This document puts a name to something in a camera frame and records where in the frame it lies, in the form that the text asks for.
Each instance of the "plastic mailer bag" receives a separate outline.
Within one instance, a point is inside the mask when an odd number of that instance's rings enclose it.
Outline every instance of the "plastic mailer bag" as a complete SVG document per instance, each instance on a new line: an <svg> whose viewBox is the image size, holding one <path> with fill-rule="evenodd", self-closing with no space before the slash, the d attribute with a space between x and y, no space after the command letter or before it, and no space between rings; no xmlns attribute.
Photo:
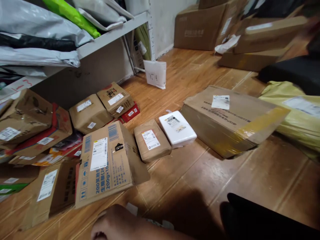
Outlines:
<svg viewBox="0 0 320 240"><path fill-rule="evenodd" d="M72 22L24 0L0 1L0 31L72 40L77 47L93 40Z"/></svg>
<svg viewBox="0 0 320 240"><path fill-rule="evenodd" d="M0 32L0 46L12 48L44 48L60 52L77 50L74 41L52 38L40 38L23 34Z"/></svg>
<svg viewBox="0 0 320 240"><path fill-rule="evenodd" d="M143 60L147 83L160 89L166 89L166 62Z"/></svg>
<svg viewBox="0 0 320 240"><path fill-rule="evenodd" d="M320 96L305 95L291 82L270 81L259 99L290 109L276 131L314 151L301 149L307 156L320 155Z"/></svg>
<svg viewBox="0 0 320 240"><path fill-rule="evenodd" d="M79 67L77 51L59 52L42 48L0 47L0 64Z"/></svg>

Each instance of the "package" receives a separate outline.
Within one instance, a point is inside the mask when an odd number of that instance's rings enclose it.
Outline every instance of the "package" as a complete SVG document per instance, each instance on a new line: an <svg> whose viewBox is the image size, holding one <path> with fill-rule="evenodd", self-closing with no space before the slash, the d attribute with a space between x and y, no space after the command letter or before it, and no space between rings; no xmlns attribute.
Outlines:
<svg viewBox="0 0 320 240"><path fill-rule="evenodd" d="M198 10L190 6L175 19L174 47L212 51L215 47L226 5Z"/></svg>
<svg viewBox="0 0 320 240"><path fill-rule="evenodd" d="M152 119L134 129L140 156L150 163L171 154L172 147L157 122Z"/></svg>
<svg viewBox="0 0 320 240"><path fill-rule="evenodd" d="M218 61L219 66L259 72L262 68L275 63L289 47L263 52L235 54L234 48L227 50Z"/></svg>
<svg viewBox="0 0 320 240"><path fill-rule="evenodd" d="M76 208L150 179L132 134L119 121L86 135L83 141Z"/></svg>
<svg viewBox="0 0 320 240"><path fill-rule="evenodd" d="M21 225L29 229L74 205L77 161L43 168L32 183L31 202Z"/></svg>
<svg viewBox="0 0 320 240"><path fill-rule="evenodd" d="M183 147L196 140L197 134L179 111L159 117L172 148Z"/></svg>
<svg viewBox="0 0 320 240"><path fill-rule="evenodd" d="M143 64L147 83L160 89L166 89L167 63L143 60Z"/></svg>
<svg viewBox="0 0 320 240"><path fill-rule="evenodd" d="M308 157L320 155L320 97L308 96L291 82L268 82L259 99L291 110L276 131L294 142Z"/></svg>
<svg viewBox="0 0 320 240"><path fill-rule="evenodd" d="M114 118L120 117L134 105L130 94L115 82L99 91L97 95Z"/></svg>
<svg viewBox="0 0 320 240"><path fill-rule="evenodd" d="M0 118L0 144L17 145L48 129L51 123L52 104L23 89Z"/></svg>
<svg viewBox="0 0 320 240"><path fill-rule="evenodd" d="M74 105L69 112L74 128L83 134L102 128L113 119L96 94Z"/></svg>
<svg viewBox="0 0 320 240"><path fill-rule="evenodd" d="M211 8L227 3L230 0L200 0L199 9Z"/></svg>
<svg viewBox="0 0 320 240"><path fill-rule="evenodd" d="M123 120L123 122L129 122L139 113L140 113L140 109L138 107L138 104L134 102L133 107L130 108L128 111L126 111L124 114L122 114L120 118Z"/></svg>
<svg viewBox="0 0 320 240"><path fill-rule="evenodd" d="M101 34L97 31L94 25L86 20L74 7L69 5L64 0L42 0L48 9L71 22L76 24L81 29L86 30L93 38L100 37Z"/></svg>
<svg viewBox="0 0 320 240"><path fill-rule="evenodd" d="M68 111L59 107L56 103L53 103L52 106L53 117L51 128L19 144L12 150L6 150L6 154L34 157L72 134Z"/></svg>
<svg viewBox="0 0 320 240"><path fill-rule="evenodd" d="M181 109L198 138L224 158L262 143L289 112L287 108L215 86L187 98Z"/></svg>
<svg viewBox="0 0 320 240"><path fill-rule="evenodd" d="M234 52L261 52L286 47L307 23L303 16L247 27Z"/></svg>

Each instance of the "white styrofoam box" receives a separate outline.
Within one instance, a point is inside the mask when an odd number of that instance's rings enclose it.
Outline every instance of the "white styrofoam box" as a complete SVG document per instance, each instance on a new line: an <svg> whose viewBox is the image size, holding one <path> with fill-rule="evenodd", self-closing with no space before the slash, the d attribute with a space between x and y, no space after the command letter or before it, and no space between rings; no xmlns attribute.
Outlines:
<svg viewBox="0 0 320 240"><path fill-rule="evenodd" d="M162 128L172 148L183 147L193 143L196 133L179 111L159 117Z"/></svg>

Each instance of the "sticker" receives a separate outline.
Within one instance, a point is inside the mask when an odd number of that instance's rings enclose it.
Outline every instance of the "sticker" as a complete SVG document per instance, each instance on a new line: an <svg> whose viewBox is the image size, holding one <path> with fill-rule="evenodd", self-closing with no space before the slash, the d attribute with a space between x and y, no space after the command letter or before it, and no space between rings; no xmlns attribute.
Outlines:
<svg viewBox="0 0 320 240"><path fill-rule="evenodd" d="M160 146L160 143L156 135L154 134L153 130L148 130L148 131L142 132L141 134L149 150L152 150Z"/></svg>
<svg viewBox="0 0 320 240"><path fill-rule="evenodd" d="M222 29L222 31L221 31L221 34L220 34L221 36L226 33L226 31L227 31L227 29L228 29L228 27L229 27L229 24L230 24L230 22L231 22L231 20L232 20L232 17L227 19L227 21L226 21L226 23L224 24L224 27L223 27L223 29Z"/></svg>
<svg viewBox="0 0 320 240"><path fill-rule="evenodd" d="M138 43L138 46L139 46L139 49L140 49L141 54L142 54L142 55L145 55L146 52L147 52L147 49L146 49L146 47L143 45L143 43L142 43L141 41Z"/></svg>
<svg viewBox="0 0 320 240"><path fill-rule="evenodd" d="M123 110L123 107L120 106L120 107L116 110L116 112L117 112L117 113L121 113L122 110Z"/></svg>
<svg viewBox="0 0 320 240"><path fill-rule="evenodd" d="M168 117L167 119L165 119L165 121L170 125L170 127L174 128L176 132L181 132L186 128L186 126L183 126L180 121L174 116Z"/></svg>
<svg viewBox="0 0 320 240"><path fill-rule="evenodd" d="M94 126L96 125L96 123L94 123L94 122L91 122L90 124L89 124L89 126L87 127L87 128L90 128L90 129L92 129Z"/></svg>
<svg viewBox="0 0 320 240"><path fill-rule="evenodd" d="M44 176L37 202L39 202L47 197L50 197L57 172L58 172L58 170L56 169L52 172L47 173Z"/></svg>
<svg viewBox="0 0 320 240"><path fill-rule="evenodd" d="M9 179L5 180L3 183L12 184L12 183L15 183L18 180L19 180L19 178L9 178Z"/></svg>
<svg viewBox="0 0 320 240"><path fill-rule="evenodd" d="M48 138L48 137L45 137L43 139L41 139L39 142L37 142L38 144L41 144L41 145L47 145L49 142L51 142L54 138Z"/></svg>
<svg viewBox="0 0 320 240"><path fill-rule="evenodd" d="M5 189L1 189L0 190L0 193L8 193L10 192L12 189L8 189L8 188L5 188Z"/></svg>
<svg viewBox="0 0 320 240"><path fill-rule="evenodd" d="M3 129L0 132L0 139L3 141L9 141L15 136L17 136L19 133L21 132L12 127L7 127L6 129Z"/></svg>
<svg viewBox="0 0 320 240"><path fill-rule="evenodd" d="M81 151L80 150L78 150L75 154L74 154L74 156L77 156L77 157L79 157L81 155Z"/></svg>
<svg viewBox="0 0 320 240"><path fill-rule="evenodd" d="M134 114L134 112L133 112L133 111L129 112L129 113L128 113L128 116L129 116L129 117L131 117L131 116L132 116L132 114Z"/></svg>
<svg viewBox="0 0 320 240"><path fill-rule="evenodd" d="M77 111L80 112L81 110L85 109L86 107L89 107L90 105L91 105L91 101L88 100L88 101L82 103L81 105L79 105L77 107Z"/></svg>
<svg viewBox="0 0 320 240"><path fill-rule="evenodd" d="M115 95L113 98L111 98L108 103L111 105L115 104L116 102L118 102L121 98L123 98L123 95L121 93Z"/></svg>
<svg viewBox="0 0 320 240"><path fill-rule="evenodd" d="M264 23L264 24L247 27L247 30L257 30L257 29L267 28L267 27L272 27L272 23Z"/></svg>
<svg viewBox="0 0 320 240"><path fill-rule="evenodd" d="M229 95L213 95L212 108L230 109L230 96Z"/></svg>
<svg viewBox="0 0 320 240"><path fill-rule="evenodd" d="M305 112L313 117L320 118L320 106L317 106L317 105L305 100L301 96L290 98L290 99L284 101L283 104L287 105L291 108Z"/></svg>
<svg viewBox="0 0 320 240"><path fill-rule="evenodd" d="M108 138L94 141L90 171L94 171L107 166L108 162Z"/></svg>

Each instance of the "cardboard box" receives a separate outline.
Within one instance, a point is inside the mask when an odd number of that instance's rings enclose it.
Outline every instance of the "cardboard box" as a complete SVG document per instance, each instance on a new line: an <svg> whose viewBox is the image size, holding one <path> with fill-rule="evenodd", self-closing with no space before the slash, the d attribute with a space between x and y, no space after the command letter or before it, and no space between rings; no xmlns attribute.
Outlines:
<svg viewBox="0 0 320 240"><path fill-rule="evenodd" d="M228 95L230 109L212 108L214 95ZM289 112L255 97L215 86L187 98L181 109L198 138L224 158L262 143Z"/></svg>
<svg viewBox="0 0 320 240"><path fill-rule="evenodd" d="M52 104L30 89L20 92L0 118L0 145L15 145L48 129L52 121Z"/></svg>
<svg viewBox="0 0 320 240"><path fill-rule="evenodd" d="M72 125L68 111L53 103L51 128L19 144L6 154L35 157L72 134Z"/></svg>
<svg viewBox="0 0 320 240"><path fill-rule="evenodd" d="M134 105L130 94L115 82L98 92L97 95L114 118L119 118Z"/></svg>
<svg viewBox="0 0 320 240"><path fill-rule="evenodd" d="M229 2L230 0L200 0L199 9L211 8L224 3Z"/></svg>
<svg viewBox="0 0 320 240"><path fill-rule="evenodd" d="M43 168L32 183L32 197L22 222L26 230L72 207L75 201L75 161Z"/></svg>
<svg viewBox="0 0 320 240"><path fill-rule="evenodd" d="M140 109L138 107L138 104L136 102L134 102L133 107L130 108L128 111L126 111L124 114L122 114L120 118L122 118L122 120L124 122L129 122L131 119L133 119L139 113L140 113Z"/></svg>
<svg viewBox="0 0 320 240"><path fill-rule="evenodd" d="M83 143L76 208L150 179L133 135L119 121L86 135Z"/></svg>
<svg viewBox="0 0 320 240"><path fill-rule="evenodd" d="M212 51L220 31L226 5L207 9L190 6L175 19L174 47Z"/></svg>
<svg viewBox="0 0 320 240"><path fill-rule="evenodd" d="M140 156L149 163L171 154L172 147L157 122L152 119L134 129Z"/></svg>
<svg viewBox="0 0 320 240"><path fill-rule="evenodd" d="M69 112L74 128L83 134L98 130L113 119L96 94L79 102Z"/></svg>
<svg viewBox="0 0 320 240"><path fill-rule="evenodd" d="M222 55L218 65L259 72L262 68L275 63L288 49L289 47L263 52L235 54L233 52L234 48L231 48Z"/></svg>
<svg viewBox="0 0 320 240"><path fill-rule="evenodd" d="M247 27L234 52L261 52L286 47L307 23L303 16Z"/></svg>

